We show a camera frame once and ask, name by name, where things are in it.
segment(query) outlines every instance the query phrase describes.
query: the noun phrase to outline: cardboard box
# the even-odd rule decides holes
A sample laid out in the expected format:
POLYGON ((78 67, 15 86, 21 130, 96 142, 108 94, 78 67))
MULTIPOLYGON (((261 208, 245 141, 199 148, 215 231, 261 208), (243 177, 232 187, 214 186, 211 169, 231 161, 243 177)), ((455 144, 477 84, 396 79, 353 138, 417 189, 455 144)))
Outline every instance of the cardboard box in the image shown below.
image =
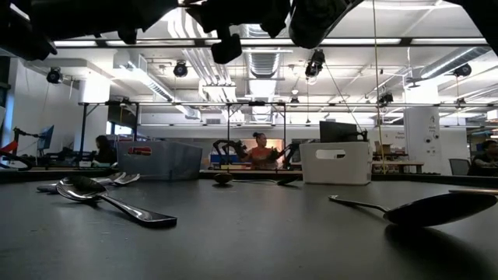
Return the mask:
POLYGON ((382 144, 381 148, 381 143, 379 141, 375 141, 375 152, 378 154, 381 154, 382 151, 384 150, 384 154, 390 154, 391 153, 391 144, 382 144))

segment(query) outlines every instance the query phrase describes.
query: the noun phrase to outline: computer monitor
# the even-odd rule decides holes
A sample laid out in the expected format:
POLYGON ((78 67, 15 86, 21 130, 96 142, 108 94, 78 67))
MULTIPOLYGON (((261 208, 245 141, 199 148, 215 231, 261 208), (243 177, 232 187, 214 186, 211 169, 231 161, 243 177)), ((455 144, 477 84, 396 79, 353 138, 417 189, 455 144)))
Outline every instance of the computer monitor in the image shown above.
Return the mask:
POLYGON ((38 150, 43 151, 50 148, 50 143, 52 142, 52 135, 54 134, 54 126, 44 128, 40 133, 40 139, 38 140, 38 150))
POLYGON ((343 124, 333 121, 320 122, 320 142, 357 142, 358 130, 355 124, 343 124))

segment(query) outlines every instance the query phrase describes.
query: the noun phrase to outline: red object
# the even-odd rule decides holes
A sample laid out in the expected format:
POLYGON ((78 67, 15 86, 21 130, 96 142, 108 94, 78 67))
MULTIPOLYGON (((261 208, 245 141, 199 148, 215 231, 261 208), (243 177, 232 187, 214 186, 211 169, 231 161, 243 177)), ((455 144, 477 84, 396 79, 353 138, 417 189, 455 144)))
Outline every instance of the red object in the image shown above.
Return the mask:
POLYGON ((7 146, 1 148, 0 151, 2 151, 2 152, 11 152, 11 151, 17 149, 18 146, 19 146, 19 144, 17 144, 16 141, 12 141, 7 146))
POLYGON ((150 147, 131 147, 128 149, 129 155, 150 156, 153 150, 150 147))

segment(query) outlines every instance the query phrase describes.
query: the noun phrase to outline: person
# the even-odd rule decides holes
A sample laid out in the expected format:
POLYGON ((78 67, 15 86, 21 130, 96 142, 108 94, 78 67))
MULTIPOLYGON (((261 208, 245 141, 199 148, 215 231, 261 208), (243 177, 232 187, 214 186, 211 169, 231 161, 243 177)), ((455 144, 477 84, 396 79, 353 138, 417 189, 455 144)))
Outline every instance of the person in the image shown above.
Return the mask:
POLYGON ((101 135, 95 139, 96 147, 99 153, 95 156, 95 161, 98 163, 116 163, 116 150, 112 149, 106 135, 101 135))
POLYGON ((278 152, 274 148, 266 148, 266 135, 264 133, 255 132, 252 135, 256 138, 257 147, 252 148, 247 156, 240 159, 242 162, 251 161, 251 169, 253 170, 274 170, 277 168, 276 160, 282 156, 282 152, 278 152))
POLYGON ((498 171, 498 143, 487 140, 482 143, 484 153, 472 160, 469 176, 493 176, 498 171))

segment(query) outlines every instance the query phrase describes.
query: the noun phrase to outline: shirt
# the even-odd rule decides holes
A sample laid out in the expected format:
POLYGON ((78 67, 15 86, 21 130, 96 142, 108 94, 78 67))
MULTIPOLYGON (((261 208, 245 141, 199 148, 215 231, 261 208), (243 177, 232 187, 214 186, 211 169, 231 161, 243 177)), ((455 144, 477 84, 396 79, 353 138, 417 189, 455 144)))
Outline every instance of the shirt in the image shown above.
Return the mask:
POLYGON ((251 169, 257 170, 271 170, 276 168, 275 163, 270 163, 267 158, 270 156, 272 150, 270 148, 253 148, 251 169))
POLYGON ((484 176, 484 177, 490 177, 496 174, 497 169, 495 168, 484 168, 480 167, 475 163, 476 160, 482 160, 485 163, 494 163, 495 161, 488 157, 486 154, 478 155, 475 156, 474 159, 472 160, 472 164, 470 166, 470 169, 468 170, 467 175, 469 176, 484 176))

